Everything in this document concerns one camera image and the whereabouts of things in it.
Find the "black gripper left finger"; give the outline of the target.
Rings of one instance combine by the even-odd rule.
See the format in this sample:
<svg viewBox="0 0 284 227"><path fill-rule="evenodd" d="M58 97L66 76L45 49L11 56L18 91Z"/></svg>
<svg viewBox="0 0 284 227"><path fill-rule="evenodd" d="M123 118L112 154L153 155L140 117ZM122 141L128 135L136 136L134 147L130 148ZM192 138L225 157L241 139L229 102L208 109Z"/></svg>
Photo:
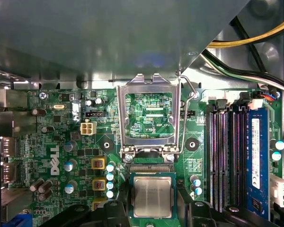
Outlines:
<svg viewBox="0 0 284 227"><path fill-rule="evenodd" d="M104 201L94 211L87 205L75 204L49 219L43 227L129 227L130 185L122 183L118 197Z"/></svg>

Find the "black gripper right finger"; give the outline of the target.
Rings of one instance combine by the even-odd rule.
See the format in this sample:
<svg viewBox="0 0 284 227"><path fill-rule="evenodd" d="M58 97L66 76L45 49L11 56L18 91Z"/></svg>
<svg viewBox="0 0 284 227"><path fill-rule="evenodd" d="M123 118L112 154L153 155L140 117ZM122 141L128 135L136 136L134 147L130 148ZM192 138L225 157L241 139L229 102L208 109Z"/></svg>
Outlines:
<svg viewBox="0 0 284 227"><path fill-rule="evenodd" d="M274 224L244 207L227 206L217 212L205 201L195 201L184 181L177 180L177 218L182 227L272 227Z"/></svg>

